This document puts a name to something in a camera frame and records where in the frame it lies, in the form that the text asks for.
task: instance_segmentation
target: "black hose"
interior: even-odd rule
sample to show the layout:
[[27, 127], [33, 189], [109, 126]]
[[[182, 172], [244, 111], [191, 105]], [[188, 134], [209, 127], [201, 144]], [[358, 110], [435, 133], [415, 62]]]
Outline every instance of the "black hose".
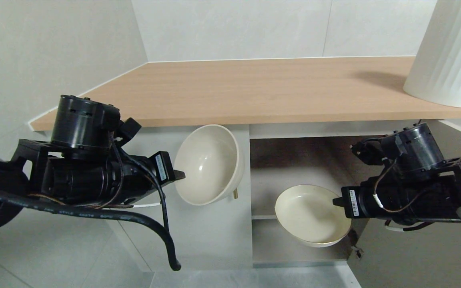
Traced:
[[142, 224], [143, 226], [148, 227], [156, 234], [158, 234], [159, 237], [161, 237], [161, 240], [163, 240], [163, 242], [165, 243], [166, 253], [168, 255], [168, 263], [170, 264], [172, 270], [178, 271], [181, 269], [181, 264], [175, 256], [174, 240], [172, 240], [170, 233], [168, 233], [168, 231], [163, 226], [161, 226], [161, 224], [145, 215], [127, 211], [101, 210], [93, 208], [64, 206], [59, 204], [47, 203], [43, 201], [37, 201], [18, 195], [13, 195], [1, 190], [0, 201], [8, 204], [13, 204], [15, 206], [20, 206], [23, 208], [45, 211], [53, 214], [62, 214], [73, 217], [94, 218], [104, 220], [120, 220]]
[[161, 188], [161, 184], [159, 184], [158, 178], [156, 175], [152, 173], [152, 171], [142, 163], [140, 163], [138, 160], [133, 158], [131, 155], [129, 155], [126, 151], [124, 151], [122, 148], [119, 149], [120, 153], [124, 155], [127, 159], [129, 159], [131, 162], [133, 162], [136, 166], [140, 167], [144, 172], [150, 175], [150, 178], [154, 183], [154, 186], [156, 186], [156, 189], [159, 192], [159, 199], [161, 202], [161, 210], [163, 211], [163, 226], [165, 227], [166, 231], [169, 232], [170, 228], [168, 227], [168, 213], [166, 212], [166, 200], [165, 200], [165, 194], [163, 193], [163, 189]]

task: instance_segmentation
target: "ribbed vase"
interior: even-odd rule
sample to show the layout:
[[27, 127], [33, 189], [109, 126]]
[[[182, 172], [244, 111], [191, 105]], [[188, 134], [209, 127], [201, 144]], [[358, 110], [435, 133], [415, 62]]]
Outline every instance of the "ribbed vase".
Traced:
[[461, 107], [461, 0], [439, 0], [403, 87], [434, 103]]

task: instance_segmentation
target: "white cabinet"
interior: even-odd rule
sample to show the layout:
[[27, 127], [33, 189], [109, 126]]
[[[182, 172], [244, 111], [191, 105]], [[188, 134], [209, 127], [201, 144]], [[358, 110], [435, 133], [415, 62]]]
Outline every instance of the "white cabinet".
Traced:
[[[327, 248], [302, 245], [275, 219], [276, 198], [286, 188], [298, 184], [323, 186], [340, 194], [342, 186], [358, 185], [368, 177], [379, 175], [381, 166], [365, 165], [352, 155], [349, 146], [364, 137], [392, 133], [392, 130], [400, 130], [415, 122], [403, 120], [227, 126], [238, 140], [246, 160], [245, 174], [238, 187], [238, 199], [228, 197], [206, 206], [192, 206], [179, 197], [173, 184], [164, 188], [170, 231], [182, 269], [344, 264], [350, 254], [355, 255], [351, 253], [351, 243], [347, 237]], [[430, 121], [429, 125], [445, 157], [461, 156], [460, 131], [437, 120]], [[192, 126], [144, 128], [124, 148], [135, 155], [152, 155], [158, 150], [169, 151], [173, 160], [181, 143], [195, 129]], [[154, 194], [140, 203], [158, 200]], [[162, 221], [159, 206], [134, 211]], [[150, 270], [170, 270], [159, 237], [137, 224], [123, 222], [121, 225], [135, 246], [135, 250], [130, 250], [134, 250], [134, 253], [138, 251]], [[358, 246], [364, 249], [365, 255], [363, 260], [358, 261], [353, 256], [349, 261], [357, 279], [364, 281], [364, 286], [371, 284], [375, 287], [375, 282], [368, 279], [376, 277], [371, 269], [383, 273], [386, 273], [386, 267], [412, 271], [411, 268], [399, 268], [395, 261], [390, 261], [391, 250], [397, 252], [397, 261], [405, 266], [410, 261], [418, 261], [421, 256], [417, 253], [423, 255], [424, 259], [444, 261], [437, 254], [444, 253], [445, 244], [461, 253], [461, 246], [455, 247], [461, 244], [443, 234], [445, 230], [461, 233], [461, 224], [434, 224], [428, 230], [412, 232], [410, 236], [407, 233], [399, 235], [387, 231], [379, 225], [378, 220], [370, 220], [369, 223], [354, 220], [353, 227], [359, 232]], [[437, 229], [436, 234], [432, 235], [429, 232], [435, 231], [435, 227], [440, 230]], [[419, 269], [430, 274], [426, 267]]]
[[[206, 206], [192, 206], [181, 199], [174, 184], [163, 188], [166, 194], [170, 232], [183, 270], [252, 268], [249, 126], [227, 126], [245, 156], [245, 173], [238, 186], [238, 199], [226, 199]], [[150, 156], [168, 151], [172, 162], [182, 142], [196, 127], [143, 128], [124, 146], [131, 155]], [[158, 202], [157, 193], [139, 204]], [[136, 208], [162, 223], [161, 207]], [[171, 270], [161, 239], [151, 230], [121, 222], [141, 257], [152, 271]]]

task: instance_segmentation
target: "barcode label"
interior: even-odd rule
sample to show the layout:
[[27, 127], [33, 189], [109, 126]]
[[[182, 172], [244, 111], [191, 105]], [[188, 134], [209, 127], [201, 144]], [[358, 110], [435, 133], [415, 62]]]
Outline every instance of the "barcode label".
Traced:
[[165, 181], [166, 173], [165, 167], [163, 166], [163, 159], [161, 159], [161, 155], [156, 156], [156, 164], [158, 164], [159, 178], [161, 179], [161, 181]]
[[355, 190], [350, 190], [350, 200], [351, 200], [351, 207], [353, 208], [353, 215], [359, 215], [359, 206], [357, 205], [357, 199], [355, 198]]

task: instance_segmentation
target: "cream bowl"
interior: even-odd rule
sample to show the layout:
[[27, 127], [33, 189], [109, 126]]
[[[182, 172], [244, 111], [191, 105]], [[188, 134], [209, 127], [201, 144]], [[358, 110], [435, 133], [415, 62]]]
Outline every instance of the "cream bowl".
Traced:
[[348, 234], [351, 219], [334, 206], [337, 194], [323, 187], [298, 185], [282, 192], [275, 203], [280, 225], [306, 246], [327, 247]]
[[186, 175], [174, 182], [181, 198], [201, 206], [227, 197], [238, 187], [245, 160], [231, 131], [211, 124], [198, 128], [184, 140], [174, 169]]

